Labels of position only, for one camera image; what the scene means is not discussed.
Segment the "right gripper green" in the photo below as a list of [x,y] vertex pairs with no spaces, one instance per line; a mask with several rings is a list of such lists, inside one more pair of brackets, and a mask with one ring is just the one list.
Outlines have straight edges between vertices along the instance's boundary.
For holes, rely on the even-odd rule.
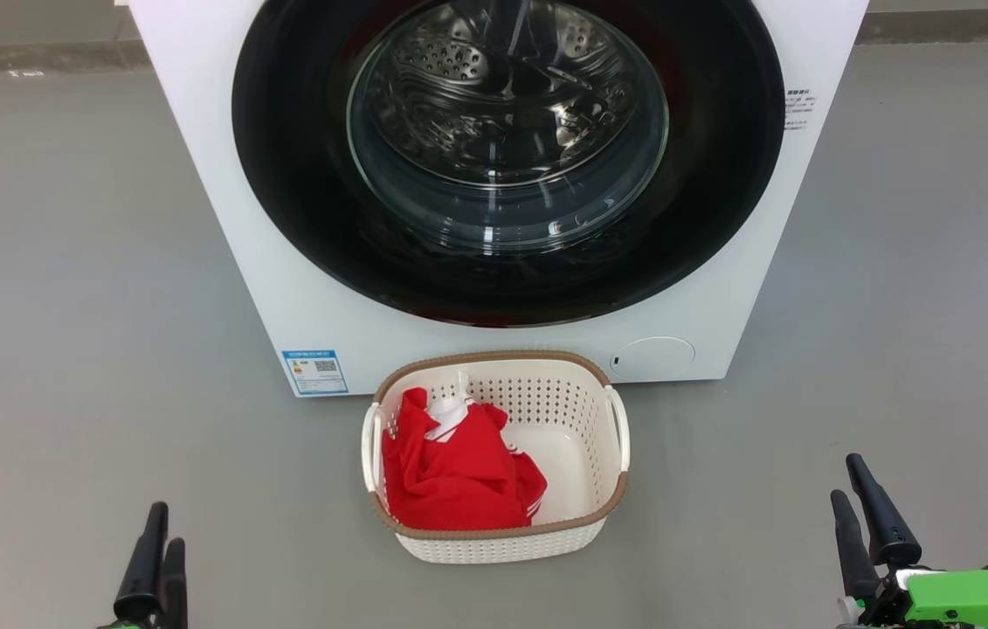
[[[853,491],[869,533],[844,491],[832,491],[834,537],[842,589],[839,629],[988,629],[988,565],[980,570],[910,568],[923,550],[888,491],[859,453],[846,456]],[[886,565],[878,577],[874,566]]]

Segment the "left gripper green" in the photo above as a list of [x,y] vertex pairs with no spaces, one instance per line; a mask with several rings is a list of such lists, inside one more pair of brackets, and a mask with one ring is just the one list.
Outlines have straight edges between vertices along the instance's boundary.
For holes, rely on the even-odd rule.
[[148,629],[144,624],[150,624],[157,614],[157,629],[189,629],[186,545],[181,537],[174,538],[163,554],[167,533],[169,506],[156,501],[148,510],[114,599],[117,621],[97,629]]

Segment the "red garment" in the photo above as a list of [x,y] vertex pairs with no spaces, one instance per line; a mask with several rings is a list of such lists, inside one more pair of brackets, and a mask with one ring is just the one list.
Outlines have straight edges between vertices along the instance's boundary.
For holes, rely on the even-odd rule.
[[508,414],[474,403],[446,442],[425,439],[426,389],[404,392],[394,431],[383,432],[390,513],[410,529],[481,532],[532,525],[547,479],[533,458],[506,445]]

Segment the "white red-striped garment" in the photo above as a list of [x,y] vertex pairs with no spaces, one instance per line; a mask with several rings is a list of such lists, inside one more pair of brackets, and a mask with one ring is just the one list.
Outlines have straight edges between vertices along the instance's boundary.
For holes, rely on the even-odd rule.
[[470,393],[470,378],[465,371],[455,374],[455,383],[441,391],[427,405],[426,414],[432,421],[431,427],[425,433],[425,439],[435,442],[446,442],[453,436],[454,431],[465,418],[474,401]]

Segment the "round dark glass washer door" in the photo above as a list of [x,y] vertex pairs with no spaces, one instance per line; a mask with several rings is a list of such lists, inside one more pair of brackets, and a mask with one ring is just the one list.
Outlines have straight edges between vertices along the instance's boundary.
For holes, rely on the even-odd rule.
[[379,44],[452,0],[263,0],[231,88],[262,210],[329,276],[385,306],[482,328],[608,315],[681,282],[741,230],[784,146],[784,68],[754,0],[560,0],[636,52],[639,110],[584,166],[449,182],[370,123]]

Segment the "white front-load washing machine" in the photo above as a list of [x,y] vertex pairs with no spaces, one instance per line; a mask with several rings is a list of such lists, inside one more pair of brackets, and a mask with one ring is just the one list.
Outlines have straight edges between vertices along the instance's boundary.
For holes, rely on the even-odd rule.
[[[588,358],[611,382],[645,384],[613,375],[609,362],[618,348],[647,337],[694,347],[681,381],[728,375],[870,4],[754,0],[776,41],[784,99],[788,89],[804,88],[818,102],[808,128],[784,130],[768,190],[712,259],[660,294],[601,317],[482,328],[418,317],[359,294],[309,261],[262,210],[239,162],[231,88],[263,0],[127,1],[287,386],[293,391],[282,351],[333,350],[349,387],[341,397],[374,393],[407,363],[505,350],[566,351]],[[778,111],[784,115],[784,103]]]

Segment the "perforated steel washer drum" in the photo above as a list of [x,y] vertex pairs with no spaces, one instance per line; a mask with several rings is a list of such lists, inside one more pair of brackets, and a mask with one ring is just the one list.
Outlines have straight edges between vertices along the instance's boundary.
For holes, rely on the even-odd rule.
[[411,166],[462,184],[541,182],[602,154],[639,110],[637,56],[560,0],[452,0],[379,44],[367,115]]

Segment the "blue energy label sticker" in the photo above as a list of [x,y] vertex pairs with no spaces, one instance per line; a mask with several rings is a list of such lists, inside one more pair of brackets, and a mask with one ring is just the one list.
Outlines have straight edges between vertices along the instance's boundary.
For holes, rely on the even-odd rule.
[[282,362],[296,397],[349,394],[338,355],[333,350],[282,351]]

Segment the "round white filter cover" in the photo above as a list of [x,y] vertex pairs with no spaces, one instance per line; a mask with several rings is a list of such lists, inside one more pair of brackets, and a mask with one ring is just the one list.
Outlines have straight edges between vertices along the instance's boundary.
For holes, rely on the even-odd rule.
[[627,343],[611,356],[613,375],[629,382],[680,381],[694,361],[694,347],[676,337],[647,337]]

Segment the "cream perforated laundry basket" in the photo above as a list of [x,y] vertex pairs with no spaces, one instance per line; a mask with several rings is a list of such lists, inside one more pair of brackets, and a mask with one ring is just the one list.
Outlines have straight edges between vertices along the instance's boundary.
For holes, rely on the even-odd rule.
[[[431,401],[469,395],[507,413],[504,441],[521,447],[549,483],[532,526],[433,532],[394,516],[384,474],[384,441],[404,391]],[[584,549],[617,508],[629,481],[631,438],[620,394],[588,358],[558,350],[505,350],[409,363],[371,399],[361,430],[362,475],[370,504],[418,560],[446,565],[514,563]]]

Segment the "printed text notice sticker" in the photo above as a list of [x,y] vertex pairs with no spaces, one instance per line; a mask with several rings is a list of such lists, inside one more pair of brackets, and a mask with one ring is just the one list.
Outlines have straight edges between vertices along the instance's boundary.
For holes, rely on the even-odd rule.
[[784,99],[784,130],[790,132],[808,128],[817,102],[818,96],[812,89],[788,89]]

